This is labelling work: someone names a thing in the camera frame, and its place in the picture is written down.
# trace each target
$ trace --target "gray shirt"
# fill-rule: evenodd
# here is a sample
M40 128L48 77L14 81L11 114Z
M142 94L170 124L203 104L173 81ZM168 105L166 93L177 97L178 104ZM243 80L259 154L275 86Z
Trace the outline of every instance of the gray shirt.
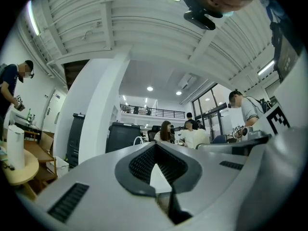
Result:
M251 97L243 97L242 99L242 115L244 122L246 123L249 119L256 117L260 119L263 115L261 105Z

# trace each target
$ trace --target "round table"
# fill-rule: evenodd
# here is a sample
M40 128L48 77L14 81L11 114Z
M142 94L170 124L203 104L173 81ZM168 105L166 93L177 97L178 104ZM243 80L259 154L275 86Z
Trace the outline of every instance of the round table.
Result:
M3 143L2 148L6 149L6 143ZM30 192L31 196L35 197L35 193L31 189L31 187L28 185L28 181L33 179L35 175L39 171L39 161L38 159L33 156L32 153L24 149L25 153L25 167L23 169L15 169L10 170L8 167L4 168L2 167L3 173L6 176L6 179L8 180L9 184L12 186L17 185L24 185L25 188Z

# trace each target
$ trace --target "bottle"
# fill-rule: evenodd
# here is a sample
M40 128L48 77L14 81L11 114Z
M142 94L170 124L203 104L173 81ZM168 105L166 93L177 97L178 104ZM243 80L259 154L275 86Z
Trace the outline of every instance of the bottle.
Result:
M28 115L27 115L27 121L29 120L29 117L30 117L30 111L31 111L31 108L29 109L29 112L28 112Z

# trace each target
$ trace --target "railing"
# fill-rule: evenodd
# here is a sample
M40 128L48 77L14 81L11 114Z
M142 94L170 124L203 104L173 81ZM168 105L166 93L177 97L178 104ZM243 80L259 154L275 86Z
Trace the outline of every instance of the railing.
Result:
M131 106L131 105L126 106L123 104L120 104L120 109L121 109L121 113L185 119L185 112L183 111L161 110L161 109L144 108L144 107Z

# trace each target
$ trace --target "air conditioner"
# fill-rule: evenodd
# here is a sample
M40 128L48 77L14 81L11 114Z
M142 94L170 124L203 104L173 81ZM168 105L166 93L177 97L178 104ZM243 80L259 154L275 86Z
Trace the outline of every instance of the air conditioner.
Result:
M179 82L179 87L181 87L182 90L188 89L196 80L197 77L192 76L191 74L185 74Z

